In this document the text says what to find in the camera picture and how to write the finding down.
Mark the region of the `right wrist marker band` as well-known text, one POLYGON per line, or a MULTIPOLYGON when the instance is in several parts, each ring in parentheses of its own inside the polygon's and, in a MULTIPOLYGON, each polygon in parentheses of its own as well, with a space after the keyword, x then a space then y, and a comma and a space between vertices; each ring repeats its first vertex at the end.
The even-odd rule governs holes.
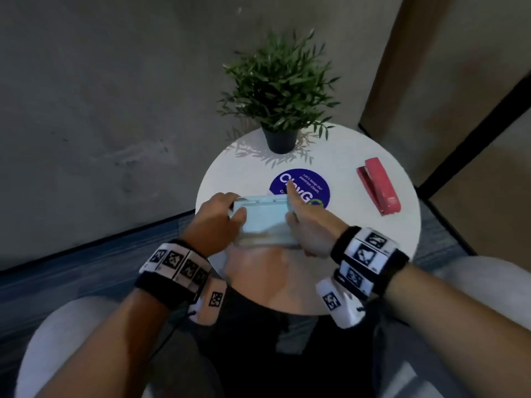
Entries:
POLYGON ((370 297, 383 297, 409 256, 397 243, 369 227, 349 227, 330 254, 338 265, 316 283, 316 293, 337 327, 353 328, 365 317, 370 297))

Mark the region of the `white round table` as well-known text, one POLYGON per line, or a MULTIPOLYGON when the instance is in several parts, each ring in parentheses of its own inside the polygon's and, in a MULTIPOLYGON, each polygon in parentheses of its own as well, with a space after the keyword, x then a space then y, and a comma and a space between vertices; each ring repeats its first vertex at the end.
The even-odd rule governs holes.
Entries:
MULTIPOLYGON (((330 190, 328 210, 350 225, 370 227, 396 241, 413 258, 420 240, 420 204, 407 173, 378 143, 356 130, 335 125, 329 138, 304 129, 289 154, 274 154, 257 129, 233 141, 211 163, 196 198, 196 208, 218 192, 266 195, 282 173, 306 169, 324 179, 330 190), (402 209, 382 216, 368 196, 356 169, 378 158, 395 188, 402 209)), ((241 249, 230 246, 210 257, 216 273, 256 304, 282 313, 321 316, 328 310, 317 296, 317 282, 332 276, 331 260, 278 247, 241 249)))

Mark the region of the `wrist marker band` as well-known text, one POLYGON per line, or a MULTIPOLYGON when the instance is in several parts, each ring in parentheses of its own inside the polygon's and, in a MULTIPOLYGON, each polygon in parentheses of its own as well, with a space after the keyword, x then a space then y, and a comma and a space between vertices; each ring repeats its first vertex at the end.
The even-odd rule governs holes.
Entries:
POLYGON ((365 317, 370 297, 383 297, 409 256, 397 243, 369 227, 349 227, 330 254, 338 265, 316 283, 316 293, 337 327, 353 328, 365 317))
POLYGON ((190 319, 201 326, 217 322, 228 289, 210 262, 180 241, 161 244, 139 269, 134 286, 170 311, 188 305, 190 319))

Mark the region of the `person's left hand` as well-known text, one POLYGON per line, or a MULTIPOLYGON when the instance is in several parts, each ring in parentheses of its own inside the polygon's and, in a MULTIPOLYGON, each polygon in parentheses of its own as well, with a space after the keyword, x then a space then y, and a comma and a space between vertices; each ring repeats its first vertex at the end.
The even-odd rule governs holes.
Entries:
POLYGON ((220 253, 235 241, 241 229, 228 229, 228 210, 240 196, 216 193, 202 204, 179 240, 204 258, 220 253))

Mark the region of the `person's right hand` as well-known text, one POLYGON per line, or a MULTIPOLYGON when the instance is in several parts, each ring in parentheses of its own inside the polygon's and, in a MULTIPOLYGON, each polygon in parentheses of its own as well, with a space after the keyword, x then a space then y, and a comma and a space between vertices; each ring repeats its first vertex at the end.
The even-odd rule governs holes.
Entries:
POLYGON ((301 223, 302 240, 298 243, 307 256, 327 258, 349 225, 321 206, 305 203, 292 181, 287 183, 287 199, 301 223))

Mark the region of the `red stapler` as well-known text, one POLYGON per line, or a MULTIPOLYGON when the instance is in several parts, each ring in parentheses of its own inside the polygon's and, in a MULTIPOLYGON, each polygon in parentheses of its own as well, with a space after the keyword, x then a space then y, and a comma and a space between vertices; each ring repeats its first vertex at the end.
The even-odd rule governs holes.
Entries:
POLYGON ((378 158, 371 158, 356 172, 381 216, 399 213, 402 205, 388 174, 378 158))

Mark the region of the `person's left forearm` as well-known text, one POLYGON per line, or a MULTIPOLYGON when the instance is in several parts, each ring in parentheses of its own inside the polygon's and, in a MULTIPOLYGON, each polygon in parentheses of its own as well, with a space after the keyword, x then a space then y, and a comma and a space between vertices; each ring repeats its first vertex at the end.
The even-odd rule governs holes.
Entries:
POLYGON ((36 398, 142 398, 151 352, 170 306, 191 300, 174 286, 166 294, 135 288, 61 366, 36 398))

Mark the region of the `left wrist marker band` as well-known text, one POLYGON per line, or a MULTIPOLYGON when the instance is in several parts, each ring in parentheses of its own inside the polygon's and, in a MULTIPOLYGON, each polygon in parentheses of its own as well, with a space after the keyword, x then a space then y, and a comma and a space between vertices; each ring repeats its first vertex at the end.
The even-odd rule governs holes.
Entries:
POLYGON ((180 241, 161 244, 139 269, 134 286, 170 311, 188 305, 190 319, 201 326, 217 322, 228 289, 210 262, 180 241))

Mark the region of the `person's black trousers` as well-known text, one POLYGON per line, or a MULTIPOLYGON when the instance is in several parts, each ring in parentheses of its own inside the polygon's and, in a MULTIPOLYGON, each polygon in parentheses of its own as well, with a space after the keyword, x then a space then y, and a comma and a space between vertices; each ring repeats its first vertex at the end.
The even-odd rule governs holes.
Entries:
POLYGON ((379 301, 360 325, 287 315, 228 289, 212 327, 171 315, 152 360, 170 398, 468 398, 434 352, 379 301))

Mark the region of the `light blue plastic box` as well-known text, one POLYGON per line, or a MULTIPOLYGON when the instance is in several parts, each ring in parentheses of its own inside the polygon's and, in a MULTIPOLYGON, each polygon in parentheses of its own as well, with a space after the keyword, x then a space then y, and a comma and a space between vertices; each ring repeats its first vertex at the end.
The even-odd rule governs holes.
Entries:
POLYGON ((299 248, 286 222, 286 214, 293 211, 287 195, 263 195, 240 197, 228 210, 230 218, 236 211, 246 209, 246 221, 234 241, 243 248, 284 247, 299 248))

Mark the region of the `green potted plant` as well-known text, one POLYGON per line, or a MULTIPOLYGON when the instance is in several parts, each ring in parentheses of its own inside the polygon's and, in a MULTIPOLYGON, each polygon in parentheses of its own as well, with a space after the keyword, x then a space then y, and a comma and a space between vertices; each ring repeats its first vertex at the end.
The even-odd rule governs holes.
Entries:
POLYGON ((329 138, 333 125, 326 109, 339 105, 330 91, 340 77, 331 77, 331 61, 324 62, 325 43, 315 43, 314 29, 291 39, 270 32, 267 42, 252 53, 236 51, 239 60, 224 65, 234 89, 217 101, 221 116, 249 118, 272 133, 311 127, 329 138))

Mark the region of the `person's right forearm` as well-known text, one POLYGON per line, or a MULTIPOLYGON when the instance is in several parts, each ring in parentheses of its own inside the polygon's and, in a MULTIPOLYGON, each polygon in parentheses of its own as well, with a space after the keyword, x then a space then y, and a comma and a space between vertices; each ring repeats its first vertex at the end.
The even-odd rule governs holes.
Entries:
POLYGON ((476 398, 531 398, 531 331, 408 264, 384 295, 476 398))

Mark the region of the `black plant pot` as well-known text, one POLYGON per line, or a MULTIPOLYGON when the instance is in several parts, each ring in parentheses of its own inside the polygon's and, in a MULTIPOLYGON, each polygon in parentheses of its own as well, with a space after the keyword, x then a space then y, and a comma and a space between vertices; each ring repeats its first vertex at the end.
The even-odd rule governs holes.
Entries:
POLYGON ((272 153, 288 154, 295 149, 297 138, 301 131, 300 128, 273 131, 273 128, 264 124, 262 124, 261 127, 269 150, 272 153))

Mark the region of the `blue round sticker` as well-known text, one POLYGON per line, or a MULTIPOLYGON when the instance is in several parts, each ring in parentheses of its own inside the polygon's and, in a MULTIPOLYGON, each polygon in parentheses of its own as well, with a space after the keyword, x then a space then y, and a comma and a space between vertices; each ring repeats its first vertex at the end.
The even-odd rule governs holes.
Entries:
POLYGON ((285 194, 289 181, 293 182, 296 192, 305 203, 328 207, 331 198, 328 183, 317 172, 305 168, 288 169, 277 175, 270 183, 269 193, 285 194))

